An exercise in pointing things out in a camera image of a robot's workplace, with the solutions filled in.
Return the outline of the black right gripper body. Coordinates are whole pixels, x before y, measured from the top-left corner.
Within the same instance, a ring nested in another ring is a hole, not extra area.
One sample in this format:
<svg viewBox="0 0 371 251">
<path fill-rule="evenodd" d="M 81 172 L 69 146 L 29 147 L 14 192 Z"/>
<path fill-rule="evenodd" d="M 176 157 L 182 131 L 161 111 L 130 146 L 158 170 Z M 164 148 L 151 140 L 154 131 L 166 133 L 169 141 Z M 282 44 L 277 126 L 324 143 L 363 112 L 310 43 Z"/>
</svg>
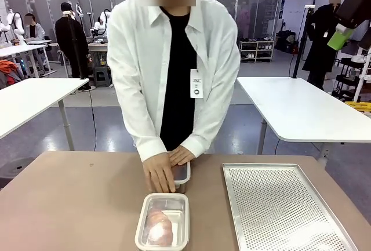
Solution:
<svg viewBox="0 0 371 251">
<path fill-rule="evenodd" d="M 371 0 L 344 0 L 336 17 L 343 27 L 357 28 L 365 20 L 371 20 Z"/>
</svg>

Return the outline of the person's left forearm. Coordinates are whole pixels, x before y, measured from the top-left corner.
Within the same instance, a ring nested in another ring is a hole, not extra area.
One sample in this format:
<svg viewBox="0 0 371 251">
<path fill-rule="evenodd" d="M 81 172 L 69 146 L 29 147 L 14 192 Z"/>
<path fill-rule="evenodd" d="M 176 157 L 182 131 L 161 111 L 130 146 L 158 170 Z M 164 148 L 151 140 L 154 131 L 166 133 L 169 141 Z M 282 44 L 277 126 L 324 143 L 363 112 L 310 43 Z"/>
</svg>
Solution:
<svg viewBox="0 0 371 251">
<path fill-rule="evenodd" d="M 229 102 L 203 103 L 197 100 L 192 133 L 181 146 L 196 158 L 209 151 L 224 122 L 229 105 Z"/>
</svg>

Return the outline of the person's left hand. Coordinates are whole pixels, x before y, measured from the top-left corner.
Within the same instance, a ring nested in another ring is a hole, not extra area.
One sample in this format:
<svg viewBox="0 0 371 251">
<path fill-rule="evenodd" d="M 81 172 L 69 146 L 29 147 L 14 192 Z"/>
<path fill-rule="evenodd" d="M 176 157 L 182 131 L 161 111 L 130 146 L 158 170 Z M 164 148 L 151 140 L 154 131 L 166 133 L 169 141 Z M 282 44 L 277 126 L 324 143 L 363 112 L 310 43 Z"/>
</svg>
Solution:
<svg viewBox="0 0 371 251">
<path fill-rule="evenodd" d="M 182 145 L 178 146 L 175 150 L 169 153 L 170 165 L 174 167 L 176 165 L 183 165 L 195 159 L 195 155 L 183 147 Z"/>
</svg>

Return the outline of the person's right hand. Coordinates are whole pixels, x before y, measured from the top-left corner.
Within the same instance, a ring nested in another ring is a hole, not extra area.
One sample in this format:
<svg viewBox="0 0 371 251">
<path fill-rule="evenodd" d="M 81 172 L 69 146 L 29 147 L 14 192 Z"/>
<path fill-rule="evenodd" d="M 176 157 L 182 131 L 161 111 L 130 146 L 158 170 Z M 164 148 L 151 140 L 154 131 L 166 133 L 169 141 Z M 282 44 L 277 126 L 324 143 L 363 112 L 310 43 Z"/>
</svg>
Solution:
<svg viewBox="0 0 371 251">
<path fill-rule="evenodd" d="M 176 191 L 170 158 L 163 152 L 143 162 L 144 176 L 148 189 L 157 193 L 174 193 Z"/>
</svg>

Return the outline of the person in long black coat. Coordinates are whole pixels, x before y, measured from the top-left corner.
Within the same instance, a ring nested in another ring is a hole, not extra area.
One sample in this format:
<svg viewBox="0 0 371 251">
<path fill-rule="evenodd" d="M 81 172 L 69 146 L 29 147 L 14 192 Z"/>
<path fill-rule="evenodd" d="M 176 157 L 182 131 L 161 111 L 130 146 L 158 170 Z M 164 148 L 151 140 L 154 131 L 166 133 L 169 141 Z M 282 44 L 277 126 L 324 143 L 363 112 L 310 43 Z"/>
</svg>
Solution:
<svg viewBox="0 0 371 251">
<path fill-rule="evenodd" d="M 310 51 L 302 67 L 308 71 L 307 82 L 323 89 L 326 74 L 332 71 L 337 51 L 328 46 L 336 31 L 338 19 L 336 12 L 341 0 L 329 0 L 327 5 L 320 6 L 308 20 L 307 34 L 312 42 Z"/>
</svg>

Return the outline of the black utility cart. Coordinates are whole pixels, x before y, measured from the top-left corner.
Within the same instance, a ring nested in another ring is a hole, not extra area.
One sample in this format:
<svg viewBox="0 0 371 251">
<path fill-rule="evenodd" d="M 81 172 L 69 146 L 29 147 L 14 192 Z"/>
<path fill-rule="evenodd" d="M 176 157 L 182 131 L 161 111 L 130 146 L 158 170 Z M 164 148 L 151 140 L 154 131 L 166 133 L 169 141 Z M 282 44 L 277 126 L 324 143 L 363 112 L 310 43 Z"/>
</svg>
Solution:
<svg viewBox="0 0 371 251">
<path fill-rule="evenodd" d="M 364 63 L 354 62 L 350 57 L 343 57 L 339 60 L 338 65 L 342 66 L 342 69 L 340 74 L 336 76 L 332 96 L 343 102 L 353 101 Z"/>
</svg>

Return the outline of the yellow box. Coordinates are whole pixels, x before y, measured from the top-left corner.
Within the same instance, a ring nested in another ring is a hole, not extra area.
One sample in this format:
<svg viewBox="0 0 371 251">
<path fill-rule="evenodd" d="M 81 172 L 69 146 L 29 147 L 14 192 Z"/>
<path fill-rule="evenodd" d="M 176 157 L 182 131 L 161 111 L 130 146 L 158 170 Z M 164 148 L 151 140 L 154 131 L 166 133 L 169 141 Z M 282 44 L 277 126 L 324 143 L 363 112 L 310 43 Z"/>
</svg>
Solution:
<svg viewBox="0 0 371 251">
<path fill-rule="evenodd" d="M 371 102 L 346 101 L 346 105 L 364 114 L 371 114 Z"/>
</svg>

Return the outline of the wooden shoe rack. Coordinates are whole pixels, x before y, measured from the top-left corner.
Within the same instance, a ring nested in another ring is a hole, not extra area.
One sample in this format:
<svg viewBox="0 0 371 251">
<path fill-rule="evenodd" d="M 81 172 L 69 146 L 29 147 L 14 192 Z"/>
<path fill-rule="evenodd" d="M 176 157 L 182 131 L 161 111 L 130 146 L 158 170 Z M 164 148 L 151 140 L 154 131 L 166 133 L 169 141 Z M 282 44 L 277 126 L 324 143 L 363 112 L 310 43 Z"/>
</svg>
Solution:
<svg viewBox="0 0 371 251">
<path fill-rule="evenodd" d="M 243 40 L 239 42 L 241 62 L 270 62 L 273 57 L 274 41 Z"/>
</svg>

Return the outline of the white id badge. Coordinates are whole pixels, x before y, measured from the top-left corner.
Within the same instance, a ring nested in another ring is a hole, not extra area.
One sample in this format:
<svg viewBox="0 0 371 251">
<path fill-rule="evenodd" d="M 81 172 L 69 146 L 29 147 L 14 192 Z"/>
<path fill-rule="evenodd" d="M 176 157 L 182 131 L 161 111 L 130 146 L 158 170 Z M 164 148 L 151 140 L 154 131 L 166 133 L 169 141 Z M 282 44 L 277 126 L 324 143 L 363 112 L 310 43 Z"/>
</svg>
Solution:
<svg viewBox="0 0 371 251">
<path fill-rule="evenodd" d="M 193 99 L 203 98 L 203 83 L 202 74 L 197 69 L 191 69 L 190 71 L 190 96 Z"/>
</svg>

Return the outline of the perforated metal baking tray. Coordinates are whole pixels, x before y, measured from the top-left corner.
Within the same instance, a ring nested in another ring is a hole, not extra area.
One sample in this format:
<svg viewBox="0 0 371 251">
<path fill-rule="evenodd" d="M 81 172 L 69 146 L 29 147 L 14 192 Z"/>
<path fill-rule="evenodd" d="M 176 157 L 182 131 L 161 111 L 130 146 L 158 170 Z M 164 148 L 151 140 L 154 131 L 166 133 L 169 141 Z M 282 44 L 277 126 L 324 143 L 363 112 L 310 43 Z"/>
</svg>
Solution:
<svg viewBox="0 0 371 251">
<path fill-rule="evenodd" d="M 358 251 L 293 163 L 222 165 L 239 251 Z"/>
</svg>

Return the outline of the person in white shirt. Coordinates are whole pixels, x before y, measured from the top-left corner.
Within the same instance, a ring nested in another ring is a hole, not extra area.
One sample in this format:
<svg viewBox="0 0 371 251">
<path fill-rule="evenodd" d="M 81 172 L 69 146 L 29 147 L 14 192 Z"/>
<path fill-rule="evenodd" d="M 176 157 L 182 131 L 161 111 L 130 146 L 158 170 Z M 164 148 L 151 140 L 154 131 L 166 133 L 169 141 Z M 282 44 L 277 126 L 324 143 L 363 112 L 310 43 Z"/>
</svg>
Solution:
<svg viewBox="0 0 371 251">
<path fill-rule="evenodd" d="M 216 0 L 196 0 L 185 27 L 202 74 L 203 103 L 231 101 L 240 66 L 238 27 Z M 107 63 L 121 110 L 146 105 L 160 136 L 172 30 L 157 6 L 141 0 L 116 5 L 108 20 Z"/>
</svg>

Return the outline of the grey step stool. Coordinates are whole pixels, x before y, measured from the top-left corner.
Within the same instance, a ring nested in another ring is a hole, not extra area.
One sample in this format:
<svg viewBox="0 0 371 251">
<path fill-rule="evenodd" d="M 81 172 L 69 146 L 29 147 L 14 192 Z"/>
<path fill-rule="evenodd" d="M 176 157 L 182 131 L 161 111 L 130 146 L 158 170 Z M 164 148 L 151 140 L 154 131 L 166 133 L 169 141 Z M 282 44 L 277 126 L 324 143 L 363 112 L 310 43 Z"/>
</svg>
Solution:
<svg viewBox="0 0 371 251">
<path fill-rule="evenodd" d="M 93 78 L 95 87 L 109 87 L 111 85 L 107 66 L 95 67 L 93 69 Z"/>
</svg>

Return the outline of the white table with grey leg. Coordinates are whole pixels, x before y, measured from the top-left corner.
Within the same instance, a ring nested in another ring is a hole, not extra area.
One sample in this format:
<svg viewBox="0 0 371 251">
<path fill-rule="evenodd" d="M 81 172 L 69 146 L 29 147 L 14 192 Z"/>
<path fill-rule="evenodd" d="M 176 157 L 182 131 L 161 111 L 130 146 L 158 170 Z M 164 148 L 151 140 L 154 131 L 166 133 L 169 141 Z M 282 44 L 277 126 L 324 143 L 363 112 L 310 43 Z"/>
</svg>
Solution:
<svg viewBox="0 0 371 251">
<path fill-rule="evenodd" d="M 0 139 L 58 104 L 69 149 L 75 150 L 64 99 L 88 83 L 79 78 L 30 78 L 0 90 Z"/>
</svg>

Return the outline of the white background desk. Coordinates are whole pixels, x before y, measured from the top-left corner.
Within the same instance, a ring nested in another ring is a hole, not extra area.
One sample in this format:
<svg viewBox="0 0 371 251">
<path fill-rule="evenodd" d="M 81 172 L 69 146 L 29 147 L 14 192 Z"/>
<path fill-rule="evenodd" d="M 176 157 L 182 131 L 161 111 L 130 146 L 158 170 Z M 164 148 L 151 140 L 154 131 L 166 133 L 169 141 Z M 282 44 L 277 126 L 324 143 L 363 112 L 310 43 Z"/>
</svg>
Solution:
<svg viewBox="0 0 371 251">
<path fill-rule="evenodd" d="M 28 66 L 28 63 L 25 62 L 24 69 L 26 71 L 26 77 L 27 78 L 39 78 L 39 72 L 37 70 L 37 66 L 36 66 L 35 59 L 33 57 L 33 52 L 32 51 L 37 50 L 37 49 L 42 49 L 43 52 L 44 52 L 44 55 L 45 55 L 45 58 L 46 58 L 46 64 L 47 64 L 47 67 L 48 67 L 48 72 L 44 73 L 43 75 L 47 76 L 47 75 L 53 74 L 56 71 L 52 70 L 51 67 L 50 67 L 49 59 L 48 59 L 46 49 L 45 49 L 47 47 L 47 45 L 45 45 L 45 43 L 47 43 L 47 42 L 50 42 L 50 40 L 47 40 L 47 41 L 30 41 L 30 43 L 31 43 L 30 45 L 22 44 L 22 45 L 17 45 L 17 46 L 1 47 L 0 48 L 0 58 L 1 59 L 7 59 L 7 58 L 11 57 L 13 60 L 15 60 L 17 55 L 25 56 L 27 54 L 29 56 L 30 60 L 31 60 L 31 64 L 32 64 L 32 67 L 33 67 L 34 71 L 33 71 L 33 73 L 31 73 L 30 69 L 29 69 L 29 66 Z"/>
</svg>

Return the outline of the grey round floor base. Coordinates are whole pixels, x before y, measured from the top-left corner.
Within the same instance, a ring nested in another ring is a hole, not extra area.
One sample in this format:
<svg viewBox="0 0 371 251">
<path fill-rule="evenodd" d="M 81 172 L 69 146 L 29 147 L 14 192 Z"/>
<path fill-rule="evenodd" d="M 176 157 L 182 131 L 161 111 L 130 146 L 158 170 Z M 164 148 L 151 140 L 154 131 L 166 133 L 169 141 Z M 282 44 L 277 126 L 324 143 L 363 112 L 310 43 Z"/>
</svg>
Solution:
<svg viewBox="0 0 371 251">
<path fill-rule="evenodd" d="M 0 181 L 11 181 L 34 160 L 35 158 L 28 157 L 7 162 L 0 167 Z"/>
</svg>

